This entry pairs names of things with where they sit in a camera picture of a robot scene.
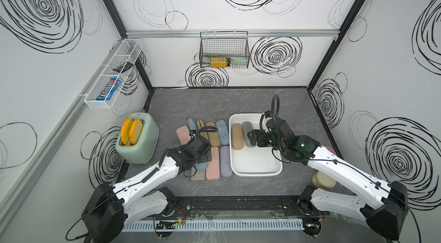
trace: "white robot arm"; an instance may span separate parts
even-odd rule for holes
[[[308,136],[296,136],[286,121],[277,117],[275,100],[278,101],[278,96],[273,97],[272,111],[262,115],[261,129],[246,135],[250,141],[259,147],[270,146],[287,160],[327,174],[355,194],[343,195],[307,186],[299,197],[299,206],[307,211],[331,211],[358,219],[383,237],[398,240],[408,210],[406,187],[399,182],[388,184],[357,169]],[[271,120],[266,123],[268,132],[262,130],[265,117]],[[217,131],[213,127],[205,129]],[[173,193],[167,188],[154,189],[200,162],[211,148],[200,132],[188,144],[166,150],[157,164],[134,177],[113,187],[103,183],[95,189],[82,213],[95,243],[110,242],[124,226],[144,217],[173,212],[176,202]]]

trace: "red wire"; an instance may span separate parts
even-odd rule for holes
[[[176,208],[176,210],[180,211],[182,213],[182,215],[184,215],[184,217],[186,216],[185,213],[183,211],[181,211],[180,209]]]
[[[185,209],[183,207],[177,207],[177,208],[182,209],[185,212],[185,216],[187,216],[187,212],[185,211]]]

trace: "white plastic tray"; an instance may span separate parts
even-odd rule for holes
[[[247,147],[245,139],[241,150],[233,149],[231,126],[249,121],[253,129],[259,129],[260,113],[234,114],[230,117],[230,161],[231,169],[241,177],[265,177],[274,176],[282,171],[282,162],[274,158],[271,147]],[[274,151],[274,155],[280,159],[280,152]]]

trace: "wall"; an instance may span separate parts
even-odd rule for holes
[[[147,98],[142,81],[126,86],[127,92],[122,92],[126,95],[118,96],[112,110],[83,111],[0,243],[65,242],[66,232],[81,217],[95,187],[115,182],[123,163],[115,149],[121,125],[128,115],[141,111]],[[86,232],[81,221],[69,238]]]
[[[313,90],[345,160],[407,186],[423,242],[438,241],[441,212],[440,9],[373,0]],[[410,213],[400,242],[418,242]]]
[[[0,205],[119,35],[101,0],[1,0]]]
[[[127,30],[338,29],[354,0],[114,0]],[[155,87],[306,86],[331,37],[249,38],[248,69],[195,66],[199,39],[144,39]]]

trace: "beige round lid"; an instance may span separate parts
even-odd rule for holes
[[[324,187],[334,187],[335,180],[329,177],[328,175],[324,174],[323,172],[319,171],[317,173],[317,180],[320,184],[322,184]]]

